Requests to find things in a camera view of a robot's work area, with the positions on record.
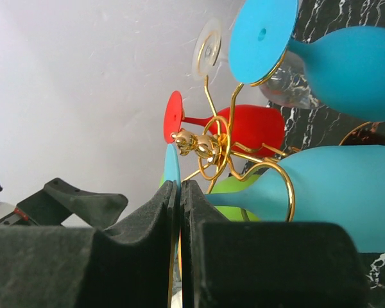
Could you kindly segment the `teal wine glass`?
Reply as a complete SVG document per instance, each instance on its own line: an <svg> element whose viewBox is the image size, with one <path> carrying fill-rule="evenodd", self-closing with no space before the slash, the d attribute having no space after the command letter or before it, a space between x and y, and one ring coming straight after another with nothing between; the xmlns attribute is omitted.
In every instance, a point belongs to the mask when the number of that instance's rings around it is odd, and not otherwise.
<svg viewBox="0 0 385 308"><path fill-rule="evenodd" d="M278 165L295 193L293 221L335 223L359 252L385 252L385 146L321 146L300 151ZM285 182L268 169L238 197L261 221L284 221Z"/></svg>

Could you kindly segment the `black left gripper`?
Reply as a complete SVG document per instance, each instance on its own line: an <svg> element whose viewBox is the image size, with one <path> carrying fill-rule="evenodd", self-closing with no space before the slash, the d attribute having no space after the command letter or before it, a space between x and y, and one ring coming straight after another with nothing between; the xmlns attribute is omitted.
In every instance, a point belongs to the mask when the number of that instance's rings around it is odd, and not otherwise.
<svg viewBox="0 0 385 308"><path fill-rule="evenodd" d="M123 194L88 192L55 178L16 206L0 201L0 226L57 226L75 214L92 227L107 228L127 205Z"/></svg>

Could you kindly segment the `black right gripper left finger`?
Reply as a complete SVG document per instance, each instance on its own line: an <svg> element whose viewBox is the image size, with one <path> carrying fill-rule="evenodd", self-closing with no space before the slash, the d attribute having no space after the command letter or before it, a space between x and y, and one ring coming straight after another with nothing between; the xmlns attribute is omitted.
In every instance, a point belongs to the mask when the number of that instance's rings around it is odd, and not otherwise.
<svg viewBox="0 0 385 308"><path fill-rule="evenodd" d="M0 227L0 307L168 307L177 186L106 230Z"/></svg>

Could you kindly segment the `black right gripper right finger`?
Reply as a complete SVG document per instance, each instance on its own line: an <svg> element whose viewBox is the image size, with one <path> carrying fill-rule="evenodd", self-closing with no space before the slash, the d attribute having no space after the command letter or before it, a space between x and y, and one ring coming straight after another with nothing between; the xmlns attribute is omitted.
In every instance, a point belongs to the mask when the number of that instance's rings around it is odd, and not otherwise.
<svg viewBox="0 0 385 308"><path fill-rule="evenodd" d="M184 307L365 307L350 236L332 223L231 222L198 184L180 190Z"/></svg>

